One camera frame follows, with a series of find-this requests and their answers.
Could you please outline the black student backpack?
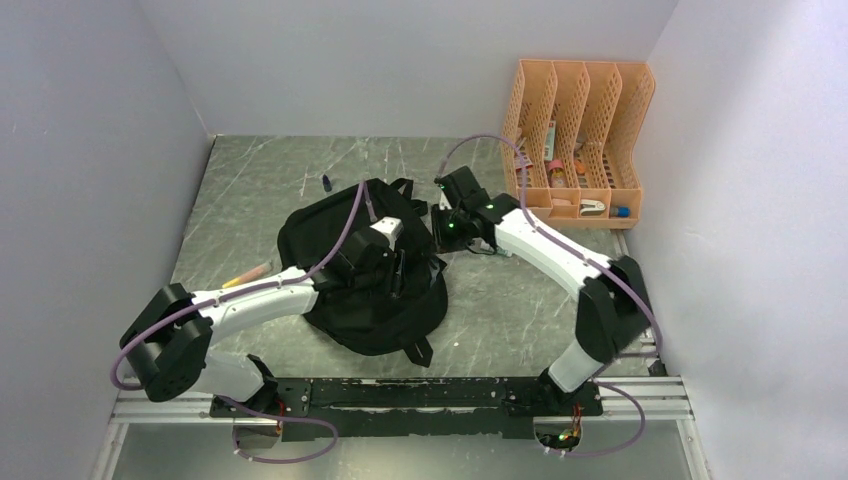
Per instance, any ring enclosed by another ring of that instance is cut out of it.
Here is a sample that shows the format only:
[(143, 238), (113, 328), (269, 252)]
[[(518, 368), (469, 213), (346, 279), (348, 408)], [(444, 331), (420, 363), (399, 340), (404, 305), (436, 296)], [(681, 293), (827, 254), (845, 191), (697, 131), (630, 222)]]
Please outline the black student backpack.
[(312, 278), (319, 297), (305, 320), (365, 356), (403, 351), (429, 367), (427, 340), (443, 321), (448, 293), (414, 183), (372, 178), (359, 207), (350, 187), (293, 212), (277, 235), (283, 268), (307, 271), (342, 245)]

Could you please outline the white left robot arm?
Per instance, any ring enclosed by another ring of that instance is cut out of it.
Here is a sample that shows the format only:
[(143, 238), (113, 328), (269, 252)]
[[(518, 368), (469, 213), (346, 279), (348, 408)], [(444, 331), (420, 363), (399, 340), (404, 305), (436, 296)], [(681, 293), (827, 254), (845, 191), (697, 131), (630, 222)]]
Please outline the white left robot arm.
[(241, 287), (188, 292), (180, 284), (160, 290), (120, 341), (120, 360), (138, 379), (131, 385), (110, 374), (122, 391), (142, 391), (154, 403), (187, 392), (227, 397), (249, 414), (273, 409), (278, 382), (255, 356), (213, 351), (218, 341), (284, 316), (305, 315), (330, 303), (340, 283), (319, 262), (306, 271), (289, 267)]

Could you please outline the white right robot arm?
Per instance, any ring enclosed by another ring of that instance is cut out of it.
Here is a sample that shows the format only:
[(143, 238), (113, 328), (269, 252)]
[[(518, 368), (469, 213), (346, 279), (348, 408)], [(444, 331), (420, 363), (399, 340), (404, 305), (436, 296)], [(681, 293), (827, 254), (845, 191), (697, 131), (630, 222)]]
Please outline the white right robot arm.
[(542, 406), (565, 413), (578, 389), (652, 326), (639, 264), (579, 245), (538, 219), (521, 199), (490, 196), (467, 167), (434, 182), (440, 202), (431, 210), (431, 224), (438, 247), (456, 251), (481, 240), (528, 262), (576, 301), (574, 339), (540, 376)]

